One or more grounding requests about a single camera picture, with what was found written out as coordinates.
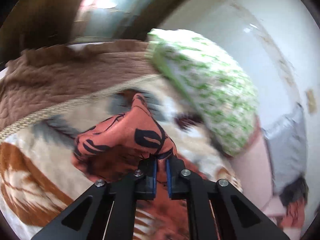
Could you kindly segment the green white checkered pillow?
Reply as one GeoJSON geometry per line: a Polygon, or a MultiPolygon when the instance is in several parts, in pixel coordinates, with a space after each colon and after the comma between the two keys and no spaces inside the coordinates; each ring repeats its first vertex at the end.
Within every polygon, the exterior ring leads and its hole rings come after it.
{"type": "Polygon", "coordinates": [[[181,91],[222,151],[239,154],[255,130],[258,93],[224,49],[196,32],[152,29],[149,59],[181,91]]]}

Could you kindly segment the grey pillow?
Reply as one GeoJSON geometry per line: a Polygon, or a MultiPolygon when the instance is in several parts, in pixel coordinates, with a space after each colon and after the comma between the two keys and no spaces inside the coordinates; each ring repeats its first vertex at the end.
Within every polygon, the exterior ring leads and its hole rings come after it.
{"type": "Polygon", "coordinates": [[[291,113],[263,129],[271,163],[274,194],[306,172],[308,155],[304,109],[297,103],[291,113]]]}

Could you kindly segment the pink sofa cushion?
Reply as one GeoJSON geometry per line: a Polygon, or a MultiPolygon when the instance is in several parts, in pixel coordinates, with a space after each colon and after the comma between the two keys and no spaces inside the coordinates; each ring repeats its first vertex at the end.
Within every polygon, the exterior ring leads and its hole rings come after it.
{"type": "Polygon", "coordinates": [[[283,217],[286,215],[286,207],[282,204],[279,196],[273,196],[263,207],[262,212],[267,217],[283,217]]]}

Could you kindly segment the beige wall light switches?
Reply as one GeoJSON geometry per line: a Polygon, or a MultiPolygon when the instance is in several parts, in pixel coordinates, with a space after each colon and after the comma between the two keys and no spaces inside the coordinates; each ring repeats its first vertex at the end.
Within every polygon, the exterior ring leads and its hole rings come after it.
{"type": "Polygon", "coordinates": [[[317,112],[317,103],[312,89],[308,89],[305,91],[307,105],[308,105],[308,113],[315,114],[317,112]]]}

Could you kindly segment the rust red cloth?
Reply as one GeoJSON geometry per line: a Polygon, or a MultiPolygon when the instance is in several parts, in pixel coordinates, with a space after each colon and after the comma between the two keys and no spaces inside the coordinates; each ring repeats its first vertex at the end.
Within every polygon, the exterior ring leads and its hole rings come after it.
{"type": "Polygon", "coordinates": [[[305,205],[306,202],[303,198],[300,198],[295,202],[291,202],[287,206],[286,214],[279,220],[278,226],[282,229],[301,229],[305,221],[305,205]]]}

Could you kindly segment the stained glass window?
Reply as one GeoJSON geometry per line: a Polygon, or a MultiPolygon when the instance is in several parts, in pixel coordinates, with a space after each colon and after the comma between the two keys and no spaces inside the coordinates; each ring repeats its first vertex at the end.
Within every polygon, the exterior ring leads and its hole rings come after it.
{"type": "Polygon", "coordinates": [[[72,43],[105,42],[124,30],[153,0],[82,0],[73,22],[72,43]]]}

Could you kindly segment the orange floral blouse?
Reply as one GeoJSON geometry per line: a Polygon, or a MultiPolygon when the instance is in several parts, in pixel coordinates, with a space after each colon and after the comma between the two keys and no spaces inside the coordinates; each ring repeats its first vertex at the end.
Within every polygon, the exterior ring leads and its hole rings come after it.
{"type": "Polygon", "coordinates": [[[173,140],[154,119],[142,94],[128,112],[114,115],[75,139],[72,164],[91,181],[117,184],[108,239],[131,239],[138,200],[154,200],[165,211],[165,228],[155,237],[188,225],[195,239],[217,239],[204,178],[191,161],[178,154],[173,140]]]}

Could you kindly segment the black furry item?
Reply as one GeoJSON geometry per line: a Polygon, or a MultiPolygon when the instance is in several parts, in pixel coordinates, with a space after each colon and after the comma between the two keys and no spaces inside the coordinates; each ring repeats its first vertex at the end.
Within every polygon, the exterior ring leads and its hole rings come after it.
{"type": "Polygon", "coordinates": [[[307,203],[308,194],[309,187],[306,183],[306,179],[303,176],[300,176],[283,189],[283,192],[279,195],[279,198],[283,206],[288,206],[290,203],[294,203],[301,198],[303,198],[304,202],[307,203]]]}

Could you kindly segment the pink bolster cushion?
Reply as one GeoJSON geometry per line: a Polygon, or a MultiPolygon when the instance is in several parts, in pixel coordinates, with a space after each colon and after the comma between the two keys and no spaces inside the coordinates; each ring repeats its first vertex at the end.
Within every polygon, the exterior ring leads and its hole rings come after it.
{"type": "Polygon", "coordinates": [[[256,117],[255,130],[241,153],[229,159],[243,195],[262,209],[272,198],[272,174],[265,139],[256,117]]]}

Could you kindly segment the leaf-pattern fleece blanket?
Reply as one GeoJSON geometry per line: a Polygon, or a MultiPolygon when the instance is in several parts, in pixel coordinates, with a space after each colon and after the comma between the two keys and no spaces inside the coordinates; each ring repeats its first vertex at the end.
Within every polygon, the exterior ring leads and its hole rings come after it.
{"type": "Polygon", "coordinates": [[[212,180],[240,180],[210,142],[202,124],[178,126],[193,113],[168,80],[146,61],[136,42],[56,47],[69,54],[93,53],[92,63],[56,60],[32,66],[25,52],[9,63],[1,99],[1,213],[19,239],[31,239],[91,182],[71,163],[77,134],[127,111],[122,91],[141,92],[156,121],[178,151],[212,180]]]}

